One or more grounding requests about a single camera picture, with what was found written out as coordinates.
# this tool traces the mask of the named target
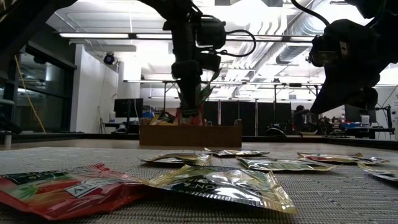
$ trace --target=computer monitor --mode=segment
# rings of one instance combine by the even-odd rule
[[[144,99],[142,98],[117,99],[114,101],[114,111],[116,113],[117,118],[141,118],[143,107],[144,107]]]
[[[345,105],[345,111],[346,111],[346,121],[362,122],[361,115],[369,115],[370,123],[377,122],[375,110],[365,111],[365,110],[362,110],[361,108],[357,108],[355,106]]]

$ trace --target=person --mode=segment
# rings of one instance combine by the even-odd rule
[[[303,115],[306,113],[309,113],[310,110],[306,110],[304,106],[299,105],[296,107],[296,110],[294,111],[293,115],[293,124],[294,124],[294,130],[295,131],[302,131],[307,125],[305,124]]]

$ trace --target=gray carpet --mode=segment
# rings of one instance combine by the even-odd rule
[[[271,151],[270,157],[297,157],[295,152],[268,151]],[[175,169],[146,166],[139,157],[151,158],[171,152],[182,151],[52,147],[1,151],[0,174],[65,169],[101,162],[112,170],[149,179]],[[371,155],[363,154],[382,156],[376,150]],[[213,157],[212,165],[241,167],[235,159],[217,157]],[[398,223],[398,187],[365,174],[357,166],[339,166],[331,172],[276,173],[276,177],[297,207],[297,215],[165,194],[162,198],[133,202],[108,215],[93,215],[64,223]],[[44,223],[35,215],[0,206],[0,223],[35,222]]]

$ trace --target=ceiling duct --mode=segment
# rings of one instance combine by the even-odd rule
[[[317,9],[323,4],[329,4],[326,0],[314,0],[311,10]],[[324,27],[316,27],[313,20],[317,19],[311,15],[304,13],[297,21],[286,30],[286,35],[322,35]],[[277,56],[276,62],[278,64],[289,64],[293,59],[308,49],[307,46],[294,46],[287,44],[283,51]]]

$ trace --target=wooden box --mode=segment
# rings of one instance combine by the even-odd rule
[[[242,125],[158,126],[142,125],[141,146],[242,147]]]

